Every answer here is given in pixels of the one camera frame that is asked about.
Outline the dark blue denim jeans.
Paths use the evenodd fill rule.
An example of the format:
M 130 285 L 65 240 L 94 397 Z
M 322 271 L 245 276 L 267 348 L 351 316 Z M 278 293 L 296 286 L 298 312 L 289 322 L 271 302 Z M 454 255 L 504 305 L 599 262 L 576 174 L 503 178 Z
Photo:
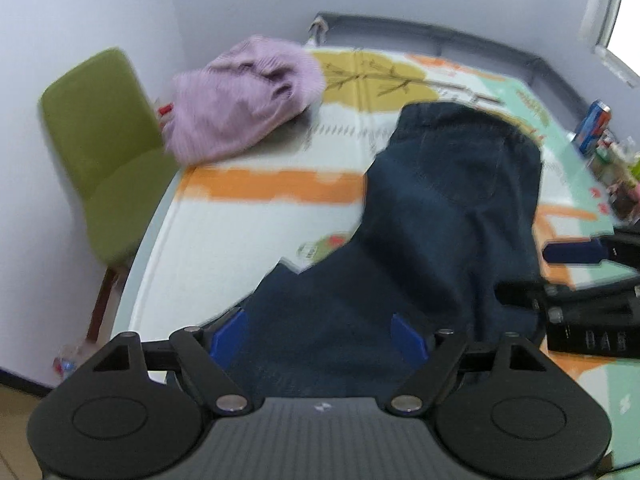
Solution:
M 389 396 L 413 371 L 395 316 L 427 335 L 536 336 L 536 315 L 495 288 L 538 278 L 540 173 L 536 143 L 497 116 L 407 105 L 368 170 L 352 238 L 305 271 L 276 266 L 244 302 L 229 376 L 252 398 Z

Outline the green lid jar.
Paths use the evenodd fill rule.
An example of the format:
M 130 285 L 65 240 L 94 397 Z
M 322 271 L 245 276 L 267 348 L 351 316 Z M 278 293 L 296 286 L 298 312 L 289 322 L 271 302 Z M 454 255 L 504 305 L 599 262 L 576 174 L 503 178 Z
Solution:
M 590 170 L 603 185 L 610 186 L 626 179 L 628 164 L 620 144 L 598 144 L 590 160 Z

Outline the blue soda can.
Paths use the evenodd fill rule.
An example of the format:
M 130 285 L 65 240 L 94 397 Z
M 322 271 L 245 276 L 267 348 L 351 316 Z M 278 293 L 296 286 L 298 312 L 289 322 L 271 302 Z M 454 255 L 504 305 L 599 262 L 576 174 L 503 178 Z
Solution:
M 612 110 L 608 104 L 601 100 L 591 103 L 585 118 L 576 128 L 572 141 L 580 154 L 584 156 L 592 154 L 600 136 L 608 128 L 611 118 Z

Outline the colourful foam play mat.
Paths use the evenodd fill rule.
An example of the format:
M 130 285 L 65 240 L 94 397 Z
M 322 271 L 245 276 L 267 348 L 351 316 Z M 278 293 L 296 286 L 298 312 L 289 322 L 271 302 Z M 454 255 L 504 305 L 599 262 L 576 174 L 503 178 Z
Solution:
M 360 225 L 367 173 L 386 149 L 404 107 L 454 103 L 514 125 L 539 148 L 541 173 L 532 233 L 534 281 L 580 289 L 636 278 L 612 261 L 550 264 L 548 243 L 610 235 L 620 225 L 608 191 L 593 177 L 570 134 L 523 81 L 413 53 L 317 48 L 326 88 L 312 125 L 269 136 L 244 154 L 184 170 L 156 229 L 144 272 L 131 289 L 122 326 L 143 341 L 163 341 L 152 374 L 175 379 L 169 336 L 213 323 L 244 302 L 276 267 L 302 272 L 344 246 Z M 589 439 L 616 462 L 639 455 L 639 369 L 628 359 L 548 349 L 538 333 L 506 332 L 472 341 L 459 382 L 428 418 L 450 448 L 495 454 L 516 428 L 530 445 L 548 444 L 572 460 Z

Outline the plastic bag on floor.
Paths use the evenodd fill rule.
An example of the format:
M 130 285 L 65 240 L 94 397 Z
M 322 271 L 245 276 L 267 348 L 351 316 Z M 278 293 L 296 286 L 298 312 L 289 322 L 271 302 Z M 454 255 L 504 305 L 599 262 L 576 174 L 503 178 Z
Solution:
M 96 352 L 96 346 L 90 341 L 81 341 L 78 344 L 64 346 L 53 360 L 52 367 L 61 380 L 73 374 Z

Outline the green upholstered chair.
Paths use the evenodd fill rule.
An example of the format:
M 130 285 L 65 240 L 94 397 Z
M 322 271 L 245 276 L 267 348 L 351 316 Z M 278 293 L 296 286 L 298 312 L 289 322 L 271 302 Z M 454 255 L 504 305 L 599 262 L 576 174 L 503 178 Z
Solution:
M 87 340 L 99 338 L 108 300 L 127 275 L 178 171 L 126 54 L 106 49 L 43 91 L 43 125 L 77 193 L 90 247 L 106 267 Z

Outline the pink striped shirt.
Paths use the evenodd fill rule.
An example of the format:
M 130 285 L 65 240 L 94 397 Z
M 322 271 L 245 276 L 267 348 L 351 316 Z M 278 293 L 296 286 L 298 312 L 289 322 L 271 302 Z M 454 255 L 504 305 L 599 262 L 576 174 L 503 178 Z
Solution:
M 174 77 L 166 151 L 182 166 L 240 154 L 317 104 L 325 88 L 319 61 L 303 46 L 251 36 Z

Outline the window with white frame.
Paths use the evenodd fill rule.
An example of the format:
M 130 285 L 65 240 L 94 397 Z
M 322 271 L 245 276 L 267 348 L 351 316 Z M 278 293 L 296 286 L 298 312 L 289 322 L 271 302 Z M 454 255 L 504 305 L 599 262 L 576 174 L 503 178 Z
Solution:
M 587 0 L 578 36 L 617 78 L 639 87 L 639 0 Z

